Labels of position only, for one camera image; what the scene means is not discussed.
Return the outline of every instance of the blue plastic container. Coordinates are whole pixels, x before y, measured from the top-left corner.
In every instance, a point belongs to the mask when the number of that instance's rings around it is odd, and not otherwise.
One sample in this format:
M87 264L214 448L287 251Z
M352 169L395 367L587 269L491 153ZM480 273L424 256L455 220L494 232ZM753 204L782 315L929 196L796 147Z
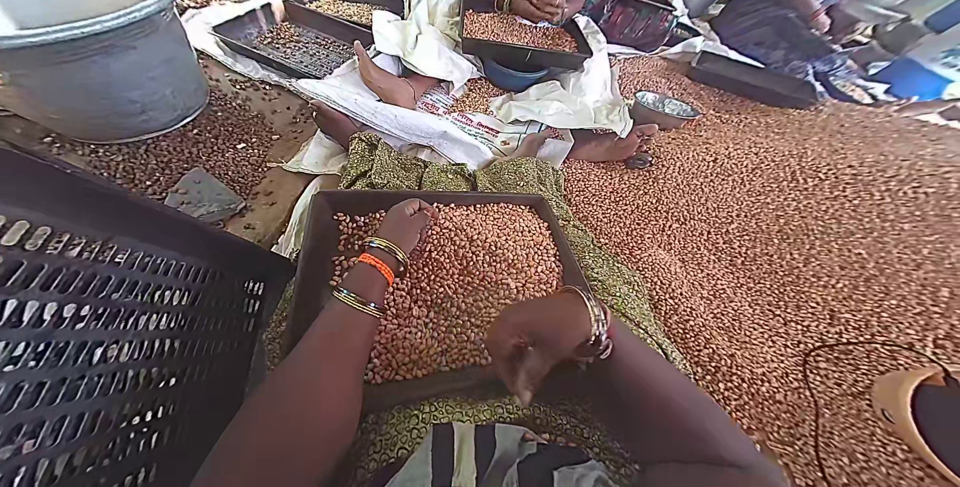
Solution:
M515 71L486 58L483 58L483 71L491 84L511 93L523 93L547 73L547 69L529 73Z

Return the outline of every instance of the woman's foot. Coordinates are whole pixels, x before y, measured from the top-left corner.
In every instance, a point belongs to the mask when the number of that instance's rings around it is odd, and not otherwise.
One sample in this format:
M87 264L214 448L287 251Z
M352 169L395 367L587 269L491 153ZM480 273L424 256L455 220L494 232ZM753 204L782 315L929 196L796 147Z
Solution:
M626 138L616 134L596 134L594 132L573 131L573 149L567 158L590 162L612 162L624 160L635 154L646 141L657 134L656 125L634 125Z
M367 55L360 41L353 41L353 51L357 54L357 63L360 65L360 78L364 85L387 104L413 110L417 107L417 95L414 86L405 78L394 76L381 69L377 63Z
M319 100L311 100L310 108L313 110L313 123L317 124L320 132L333 138L344 149L349 149L350 137L360 132L360 127L354 123L354 120Z

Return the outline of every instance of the steel bowl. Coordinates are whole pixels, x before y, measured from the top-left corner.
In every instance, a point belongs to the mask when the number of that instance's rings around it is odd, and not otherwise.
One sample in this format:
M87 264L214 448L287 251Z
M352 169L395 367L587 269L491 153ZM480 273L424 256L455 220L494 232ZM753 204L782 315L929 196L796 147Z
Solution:
M696 108L661 93L640 91L633 96L630 117L637 125L655 124L660 130L674 130L700 117Z

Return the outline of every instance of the orange thread bracelet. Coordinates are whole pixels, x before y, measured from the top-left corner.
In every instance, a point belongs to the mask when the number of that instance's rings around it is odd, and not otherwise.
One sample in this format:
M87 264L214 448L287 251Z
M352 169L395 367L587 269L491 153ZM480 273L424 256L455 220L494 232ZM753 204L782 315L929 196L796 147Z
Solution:
M365 264L370 264L378 269L379 272L383 274L383 277L387 279L387 286L392 286L394 283L394 270L390 269L390 266L384 264L382 260L373 256L372 254L367 254L364 252L357 259L358 262L363 262Z

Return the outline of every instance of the black wire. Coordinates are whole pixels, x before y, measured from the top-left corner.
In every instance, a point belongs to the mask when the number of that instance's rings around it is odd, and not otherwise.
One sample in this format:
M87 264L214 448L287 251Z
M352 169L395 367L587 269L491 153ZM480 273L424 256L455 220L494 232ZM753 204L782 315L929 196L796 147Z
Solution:
M813 401L813 457L817 461L817 468L820 469L820 476L822 477L823 482L826 483L826 487L832 487L832 484L830 483L831 481L829 480L829 478L826 476L827 468L823 465L824 460L823 460L823 457L820 455L820 403L817 401L817 395L813 393L813 386L810 384L810 374L809 374L810 372L808 371L807 368L808 368L808 365L810 364L810 356L812 356L814 353L820 350L824 350L828 348L836 348L841 346L886 346L886 347L898 348L901 350L913 352L923 356L924 358L927 358L928 360L930 360L931 363L935 364L937 367L943 370L944 380L955 381L954 375L951 373L950 369L948 369L947 366L941 363L937 358L933 357L932 355L926 352L922 352L917 348L901 345L898 343L887 343L882 341L843 341L840 343L826 343L824 345L813 346L812 348L807 350L803 354L804 355L802 359L803 361L800 363L801 365L800 368L803 370L802 371L803 378L804 378L803 383L807 386L806 391L810 394L810 400Z

